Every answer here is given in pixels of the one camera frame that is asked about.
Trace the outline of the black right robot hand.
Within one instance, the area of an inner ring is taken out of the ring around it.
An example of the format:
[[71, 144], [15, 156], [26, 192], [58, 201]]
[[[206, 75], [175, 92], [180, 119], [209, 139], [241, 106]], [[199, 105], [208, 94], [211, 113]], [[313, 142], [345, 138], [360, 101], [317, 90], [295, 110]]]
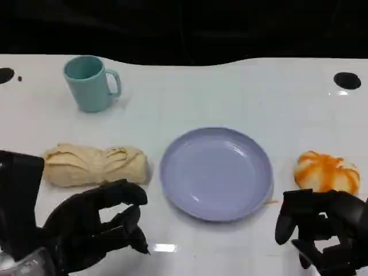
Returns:
[[304, 269], [320, 275], [356, 275], [367, 267], [367, 202], [345, 191], [286, 191], [275, 241], [291, 241]]

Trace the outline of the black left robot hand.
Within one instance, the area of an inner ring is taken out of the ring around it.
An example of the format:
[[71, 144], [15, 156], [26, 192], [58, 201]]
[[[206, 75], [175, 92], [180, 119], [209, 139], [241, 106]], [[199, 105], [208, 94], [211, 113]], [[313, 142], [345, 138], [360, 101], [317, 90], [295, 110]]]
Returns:
[[138, 226], [146, 192], [125, 179], [78, 193], [63, 201], [38, 229], [40, 244], [53, 261], [57, 275], [87, 269], [108, 252], [125, 247], [148, 254]]

